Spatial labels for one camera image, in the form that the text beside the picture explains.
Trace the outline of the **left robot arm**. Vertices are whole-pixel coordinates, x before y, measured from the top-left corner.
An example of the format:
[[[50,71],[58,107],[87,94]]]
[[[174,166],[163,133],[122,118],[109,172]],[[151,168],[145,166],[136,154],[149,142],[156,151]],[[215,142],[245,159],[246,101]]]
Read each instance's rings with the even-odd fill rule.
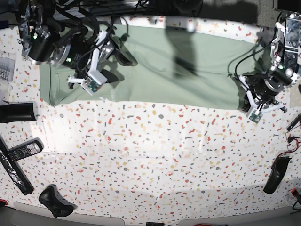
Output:
[[[243,111],[255,115],[274,109],[285,112],[286,107],[276,96],[301,79],[301,2],[279,0],[277,10],[280,16],[275,23],[274,36],[262,48],[270,49],[270,65],[253,75],[235,73],[246,91]]]

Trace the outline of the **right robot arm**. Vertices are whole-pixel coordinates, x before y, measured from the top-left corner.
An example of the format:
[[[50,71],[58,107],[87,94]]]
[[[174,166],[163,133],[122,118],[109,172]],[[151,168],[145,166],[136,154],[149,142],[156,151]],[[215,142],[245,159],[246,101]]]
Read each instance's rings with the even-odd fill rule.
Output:
[[[115,56],[122,66],[134,66],[135,58],[113,33],[114,17],[101,30],[96,17],[80,0],[63,7],[55,0],[15,0],[16,19],[23,46],[22,56],[35,65],[65,66],[75,71],[68,86],[79,84],[94,94],[108,82],[101,63]]]

